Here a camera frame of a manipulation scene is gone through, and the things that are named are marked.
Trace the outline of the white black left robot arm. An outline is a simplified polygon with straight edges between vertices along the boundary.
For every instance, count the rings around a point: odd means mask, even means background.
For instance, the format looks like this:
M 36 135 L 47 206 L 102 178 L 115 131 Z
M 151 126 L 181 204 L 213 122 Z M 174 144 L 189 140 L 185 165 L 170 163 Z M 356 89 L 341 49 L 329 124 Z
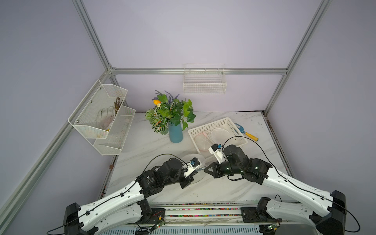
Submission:
M 66 235 L 98 235 L 122 223 L 146 223 L 153 219 L 148 197 L 165 186 L 186 188 L 201 167 L 197 158 L 184 162 L 172 157 L 162 165 L 144 171 L 121 190 L 83 206 L 73 203 L 66 208 L 63 228 Z

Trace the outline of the pink rimmed mesh laundry bag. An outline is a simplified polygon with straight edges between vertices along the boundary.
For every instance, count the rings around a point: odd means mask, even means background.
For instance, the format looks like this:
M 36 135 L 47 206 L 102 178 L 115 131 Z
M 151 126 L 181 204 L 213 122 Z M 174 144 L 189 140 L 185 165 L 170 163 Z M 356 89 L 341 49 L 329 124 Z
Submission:
M 208 132 L 202 132 L 194 138 L 194 142 L 200 151 L 208 151 L 213 141 Z

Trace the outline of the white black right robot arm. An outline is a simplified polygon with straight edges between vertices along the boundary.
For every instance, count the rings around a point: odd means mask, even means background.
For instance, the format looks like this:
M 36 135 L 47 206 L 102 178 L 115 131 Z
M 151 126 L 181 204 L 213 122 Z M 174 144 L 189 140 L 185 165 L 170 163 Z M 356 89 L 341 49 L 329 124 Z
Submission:
M 302 218 L 323 235 L 345 234 L 347 217 L 346 196 L 340 191 L 327 192 L 311 187 L 299 180 L 278 171 L 271 163 L 258 158 L 249 158 L 240 147 L 230 145 L 222 148 L 214 144 L 209 152 L 216 162 L 205 168 L 213 178 L 239 174 L 241 179 L 276 189 L 303 205 L 302 212 L 273 206 L 272 200 L 263 198 L 258 207 L 272 218 L 277 214 L 288 215 L 291 219 Z

